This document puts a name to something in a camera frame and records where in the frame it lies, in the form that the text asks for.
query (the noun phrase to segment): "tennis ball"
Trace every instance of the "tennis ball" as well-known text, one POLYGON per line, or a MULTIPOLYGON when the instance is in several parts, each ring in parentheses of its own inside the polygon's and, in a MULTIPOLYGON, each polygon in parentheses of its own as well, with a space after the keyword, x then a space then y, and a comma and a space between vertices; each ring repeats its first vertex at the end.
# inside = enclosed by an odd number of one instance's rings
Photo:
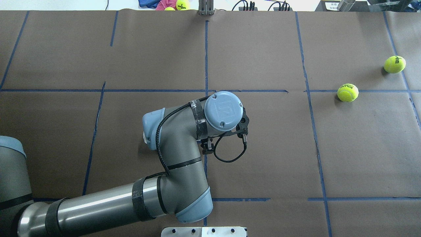
POLYGON ((176 8, 177 10, 189 10, 190 9, 189 0, 177 0, 176 8))
POLYGON ((406 66, 406 61, 401 56, 392 56, 384 62, 384 69, 388 73, 400 73, 406 66))
POLYGON ((345 102, 354 101, 358 94, 358 88, 352 84, 344 84, 338 89, 338 98, 345 102))

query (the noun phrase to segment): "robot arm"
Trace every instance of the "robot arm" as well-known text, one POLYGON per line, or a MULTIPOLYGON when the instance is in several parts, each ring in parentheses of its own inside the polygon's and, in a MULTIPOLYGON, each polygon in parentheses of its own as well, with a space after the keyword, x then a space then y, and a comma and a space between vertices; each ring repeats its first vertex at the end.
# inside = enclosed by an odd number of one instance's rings
MULTIPOLYGON (((158 150, 165 172, 50 205, 37 202, 20 212, 4 212, 6 208, 0 213, 17 221, 11 235, 17 232, 21 237, 80 236, 165 214, 175 214, 182 223, 198 221, 210 214, 213 205, 197 141, 202 141, 204 154, 213 149, 212 137, 237 134, 244 143, 245 135, 240 134, 247 134, 247 128, 239 130, 244 121, 248 122, 245 109, 230 92, 150 112, 143 117, 144 138, 150 149, 158 150)), ((16 183, 10 188, 20 187, 16 183)))

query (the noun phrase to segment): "metal cylinder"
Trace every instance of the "metal cylinder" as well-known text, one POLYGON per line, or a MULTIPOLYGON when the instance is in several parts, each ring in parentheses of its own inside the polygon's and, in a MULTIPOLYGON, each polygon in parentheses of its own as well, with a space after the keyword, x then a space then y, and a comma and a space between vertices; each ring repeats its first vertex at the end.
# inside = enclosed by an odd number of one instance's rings
POLYGON ((349 11, 354 5, 355 0, 341 0, 338 4, 339 11, 349 11))
POLYGON ((31 203, 32 191, 22 144, 15 138, 0 136, 0 236, 16 235, 15 225, 19 219, 16 216, 31 203))
MULTIPOLYGON (((65 200, 58 210, 62 233, 80 236, 139 221, 133 209, 132 187, 131 183, 65 200)), ((35 203, 24 211, 19 223, 20 237, 46 235, 45 216, 48 207, 35 203)))

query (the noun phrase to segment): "round blue cover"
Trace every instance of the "round blue cover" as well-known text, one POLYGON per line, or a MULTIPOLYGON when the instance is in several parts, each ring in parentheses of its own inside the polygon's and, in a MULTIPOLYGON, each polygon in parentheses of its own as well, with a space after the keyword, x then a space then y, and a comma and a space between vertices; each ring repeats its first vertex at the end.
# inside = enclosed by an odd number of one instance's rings
POLYGON ((0 146, 18 151, 22 153, 26 158, 26 154, 24 153, 24 148, 22 146, 22 143, 16 138, 0 136, 0 146))
POLYGON ((217 92, 206 100, 205 116, 215 129, 223 132, 231 131, 242 118, 242 103, 231 92, 217 92))

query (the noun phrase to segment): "gray robotic arm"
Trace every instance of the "gray robotic arm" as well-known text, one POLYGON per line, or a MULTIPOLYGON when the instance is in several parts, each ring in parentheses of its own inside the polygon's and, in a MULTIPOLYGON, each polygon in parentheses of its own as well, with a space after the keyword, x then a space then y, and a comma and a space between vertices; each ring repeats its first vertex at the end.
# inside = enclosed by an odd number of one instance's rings
MULTIPOLYGON (((212 198, 197 141, 202 141, 204 154, 214 151, 213 137, 237 134, 244 143, 248 118, 240 100, 230 92, 217 92, 179 108, 150 112, 142 121, 144 139, 151 150, 157 149, 165 172, 50 205, 16 201, 21 194, 31 193, 27 176, 5 183, 0 214, 9 221, 5 222, 8 226, 1 227, 2 232, 6 228, 11 229, 4 232, 6 236, 80 236, 165 214, 175 214, 182 223, 209 215, 212 198)), ((19 167, 24 164, 23 149, 15 146, 2 145, 0 140, 2 174, 15 170, 17 163, 19 167)))

